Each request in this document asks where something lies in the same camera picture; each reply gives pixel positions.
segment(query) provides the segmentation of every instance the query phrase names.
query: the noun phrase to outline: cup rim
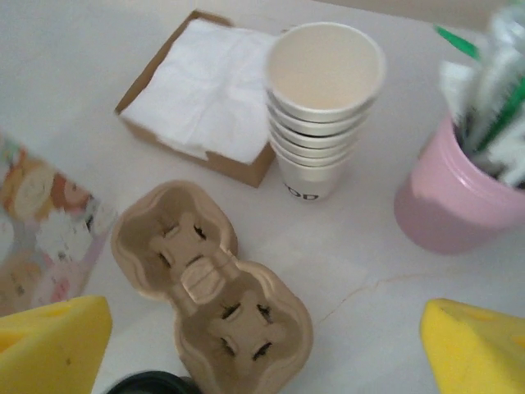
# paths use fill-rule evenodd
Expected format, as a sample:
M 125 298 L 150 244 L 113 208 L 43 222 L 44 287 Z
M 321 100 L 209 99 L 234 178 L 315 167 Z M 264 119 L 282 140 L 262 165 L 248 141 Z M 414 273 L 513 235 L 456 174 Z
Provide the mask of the cup rim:
M 442 121 L 440 129 L 436 133 L 442 133 L 443 135 L 442 138 L 438 138 L 437 143 L 449 170 L 462 173 L 468 180 L 468 186 L 474 189 L 478 195 L 482 195 L 485 199 L 497 199 L 502 204 L 507 204 L 513 199 L 520 199 L 525 202 L 525 191 L 504 185 L 477 168 L 468 159 L 459 146 L 454 130 L 454 122 L 450 114 Z
M 182 378 L 160 370 L 147 370 L 132 373 L 122 378 L 117 384 L 112 386 L 106 394 L 126 394 L 130 390 L 142 389 L 148 392 L 155 392 L 159 389 L 176 390 L 179 393 L 190 393 L 186 383 Z
M 327 129 L 329 127 L 339 127 L 340 126 L 341 128 L 343 128 L 342 131 L 339 131 L 333 134 L 329 134 L 329 135 L 309 135 L 309 136 L 314 136 L 314 137 L 328 137 L 331 135 L 337 135 L 339 133 L 345 132 L 348 129 L 351 129 L 355 124 L 359 124 L 361 121 L 363 121 L 363 119 L 367 117 L 368 112 L 370 111 L 370 107 L 368 107 L 363 112 L 353 113 L 350 117 L 346 117 L 339 121 L 325 121 L 325 122 L 304 121 L 302 119 L 298 119 L 297 117 L 294 117 L 286 113 L 286 111 L 277 102 L 277 99 L 274 93 L 267 91 L 267 97 L 268 97 L 267 106 L 273 109 L 273 111 L 276 113 L 276 116 L 283 117 L 290 123 L 294 123 L 298 125 L 299 127 L 309 128 L 317 132 L 322 131 L 323 129 Z
M 293 145 L 292 149 L 297 149 L 298 151 L 304 150 L 304 151 L 312 151 L 312 152 L 318 152 L 320 154 L 326 153 L 327 151 L 335 150 L 336 152 L 340 152 L 345 150 L 346 147 L 350 145 L 350 143 L 345 144 L 336 144 L 334 146 L 328 146 L 326 148 L 309 148 L 308 146 L 301 146 L 297 145 L 294 142 L 288 140 L 286 137 L 284 137 L 278 130 L 276 130 L 275 127 L 270 125 L 270 135 L 276 140 L 276 142 L 281 145 L 284 149 L 287 151 L 297 154 L 298 156 L 302 156 L 301 154 L 292 152 L 290 148 L 287 145 Z
M 308 107 L 305 107 L 304 105 L 294 103 L 293 101 L 285 97 L 283 94 L 281 94 L 279 90 L 275 89 L 274 84 L 272 83 L 272 78 L 270 77 L 269 69 L 270 69 L 270 62 L 272 59 L 272 55 L 276 51 L 277 46 L 280 43 L 282 43 L 282 41 L 286 39 L 286 37 L 289 37 L 293 34 L 297 34 L 298 31 L 305 30 L 305 29 L 311 29 L 313 27 L 318 27 L 318 26 L 335 26 L 343 30 L 351 30 L 352 32 L 364 37 L 367 40 L 367 42 L 372 45 L 372 47 L 374 48 L 374 52 L 377 56 L 377 62 L 379 64 L 379 75 L 377 76 L 376 83 L 373 86 L 371 93 L 366 98 L 363 98 L 359 102 L 354 103 L 352 105 L 348 105 L 348 106 L 344 106 L 340 108 L 316 109 L 316 108 L 308 108 Z M 292 108 L 298 109 L 300 111 L 303 111 L 303 112 L 310 112 L 316 115 L 323 115 L 323 116 L 337 116 L 341 114 L 342 112 L 350 112 L 357 108 L 362 107 L 363 105 L 366 105 L 367 101 L 370 100 L 370 98 L 374 98 L 379 94 L 382 86 L 385 83 L 385 79 L 386 79 L 386 55 L 383 49 L 379 46 L 379 44 L 372 37 L 370 37 L 370 35 L 362 32 L 359 29 L 356 29 L 355 27 L 345 25 L 343 23 L 338 23 L 338 22 L 312 22 L 312 23 L 306 23 L 306 24 L 295 26 L 291 28 L 273 43 L 273 45 L 270 47 L 270 50 L 268 51 L 267 62 L 266 62 L 264 72 L 265 72 L 266 85 L 269 88 L 269 90 L 274 94 L 274 96 L 276 97 L 278 101 L 283 102 L 286 105 Z
M 277 130 L 280 131 L 283 135 L 293 134 L 293 135 L 297 136 L 298 140 L 301 139 L 301 140 L 304 140 L 304 141 L 307 141 L 307 142 L 312 142 L 312 143 L 318 143 L 319 141 L 324 140 L 324 141 L 328 141 L 329 143 L 334 142 L 335 144 L 338 144 L 341 141 L 344 141 L 345 138 L 350 138 L 351 135 L 354 135 L 355 133 L 358 133 L 359 132 L 359 128 L 362 127 L 365 124 L 366 120 L 367 120 L 367 118 L 365 117 L 355 127 L 352 127 L 352 128 L 350 128 L 348 130 L 345 130 L 345 131 L 341 131 L 341 133 L 337 133 L 337 134 L 334 134 L 334 135 L 327 135 L 327 136 L 321 137 L 321 136 L 305 135 L 305 134 L 298 133 L 297 131 L 293 131 L 292 129 L 282 125 L 276 119 L 276 117 L 272 114 L 272 112 L 269 111 L 268 114 L 270 115 L 268 118 L 269 118 L 269 121 L 271 123 L 271 126 L 275 126 L 277 128 Z
M 277 150 L 282 150 L 284 152 L 287 152 L 292 158 L 297 158 L 298 160 L 301 160 L 303 161 L 304 163 L 307 163 L 307 162 L 311 162 L 312 165 L 307 165 L 307 164 L 302 164 L 302 163 L 298 163 L 298 164 L 301 164 L 302 166 L 305 166 L 305 167 L 325 167 L 325 166 L 328 166 L 332 163 L 336 163 L 338 162 L 340 159 L 342 159 L 343 157 L 347 156 L 351 149 L 348 149 L 348 150 L 343 150 L 337 154 L 334 154 L 332 156 L 327 156 L 325 158 L 306 158 L 304 156 L 300 156 L 296 153 L 293 153 L 293 152 L 290 152 L 288 149 L 285 149 L 283 148 L 279 142 L 275 139 L 275 137 L 270 134 L 269 135 L 269 138 L 270 138 L 270 145 L 275 149 Z M 328 164 L 321 164 L 321 165 L 315 165 L 314 163 L 315 162 L 321 162 L 321 161 L 327 161 Z
M 299 163 L 296 163 L 296 162 L 292 162 L 290 159 L 286 158 L 285 156 L 283 156 L 281 153 L 279 152 L 276 152 L 276 155 L 278 156 L 278 158 L 281 158 L 283 159 L 286 163 L 288 164 L 292 164 L 298 168 L 300 168 L 301 170 L 306 170 L 306 171 L 314 171 L 314 170 L 331 170 L 332 168 L 335 168 L 335 167 L 338 167 L 339 165 L 341 165 L 343 162 L 347 162 L 350 160 L 350 155 L 351 154 L 351 151 L 347 152 L 342 158 L 340 158 L 339 160 L 337 160 L 336 162 L 334 163 L 331 163 L 331 164 L 328 164 L 326 166 L 320 166 L 320 167 L 309 167 L 309 166 L 304 166 L 303 164 L 299 164 Z

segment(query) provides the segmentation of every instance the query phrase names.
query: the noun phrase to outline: white countertop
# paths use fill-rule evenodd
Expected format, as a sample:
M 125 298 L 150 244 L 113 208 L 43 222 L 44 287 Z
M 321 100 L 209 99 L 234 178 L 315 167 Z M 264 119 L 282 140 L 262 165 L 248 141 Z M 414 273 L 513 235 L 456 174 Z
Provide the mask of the white countertop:
M 2 128 L 121 211 L 170 179 L 206 189 L 232 221 L 240 257 L 273 269 L 312 315 L 313 352 L 283 392 L 437 393 L 418 335 L 427 300 L 525 314 L 523 231 L 440 257 L 413 245 L 395 223 L 395 190 L 445 114 L 439 61 L 464 59 L 430 25 L 305 0 L 197 2 L 271 33 L 344 22 L 385 49 L 386 86 L 349 175 L 329 200 L 301 204 L 276 164 L 255 190 L 133 139 L 112 114 L 194 2 L 23 3 L 3 4 L 0 15 Z M 106 296 L 114 319 L 94 393 L 144 369 L 185 374 L 172 310 L 140 297 L 107 245 L 85 292 Z
M 407 16 L 471 29 L 484 29 L 491 13 L 506 0 L 318 0 L 384 14 Z

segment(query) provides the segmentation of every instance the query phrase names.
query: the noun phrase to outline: yellow object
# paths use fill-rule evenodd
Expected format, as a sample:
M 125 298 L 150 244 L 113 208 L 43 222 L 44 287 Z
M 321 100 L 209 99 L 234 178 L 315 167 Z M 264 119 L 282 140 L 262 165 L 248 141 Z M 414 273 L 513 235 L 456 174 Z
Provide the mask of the yellow object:
M 442 394 L 525 393 L 525 318 L 431 300 L 421 337 Z
M 111 330 L 95 295 L 0 318 L 0 393 L 90 394 Z

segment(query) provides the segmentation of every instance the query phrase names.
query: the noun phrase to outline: black lid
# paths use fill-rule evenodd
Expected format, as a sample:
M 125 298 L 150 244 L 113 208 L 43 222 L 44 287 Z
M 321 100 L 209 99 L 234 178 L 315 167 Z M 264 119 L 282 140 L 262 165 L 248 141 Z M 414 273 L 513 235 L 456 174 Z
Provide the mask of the black lid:
M 147 371 L 131 375 L 107 394 L 199 394 L 194 384 L 163 371 Z

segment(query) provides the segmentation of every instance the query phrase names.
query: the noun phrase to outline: cartoon picture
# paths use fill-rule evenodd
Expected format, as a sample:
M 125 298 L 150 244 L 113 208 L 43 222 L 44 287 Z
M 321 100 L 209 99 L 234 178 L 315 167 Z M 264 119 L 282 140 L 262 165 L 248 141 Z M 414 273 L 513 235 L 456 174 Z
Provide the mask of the cartoon picture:
M 95 236 L 104 234 L 116 219 L 116 210 L 106 204 L 91 199 L 85 210 L 85 222 L 89 231 Z
M 17 143 L 0 136 L 0 161 L 14 167 L 19 164 L 26 156 L 25 149 Z
M 53 209 L 55 171 L 41 160 L 26 158 L 6 176 L 0 199 L 7 213 L 19 220 L 40 221 Z
M 80 293 L 84 274 L 76 263 L 54 264 L 43 275 L 30 302 L 31 308 L 69 300 Z
M 30 307 L 41 271 L 26 250 L 9 257 L 0 265 L 0 316 Z
M 52 211 L 36 233 L 37 247 L 56 263 L 81 262 L 92 241 L 86 222 L 63 209 Z
M 15 229 L 11 220 L 0 214 L 0 261 L 3 261 L 10 253 L 15 242 Z
M 55 208 L 62 208 L 66 212 L 84 209 L 89 201 L 88 191 L 76 183 L 68 181 L 62 174 L 57 173 L 51 190 Z

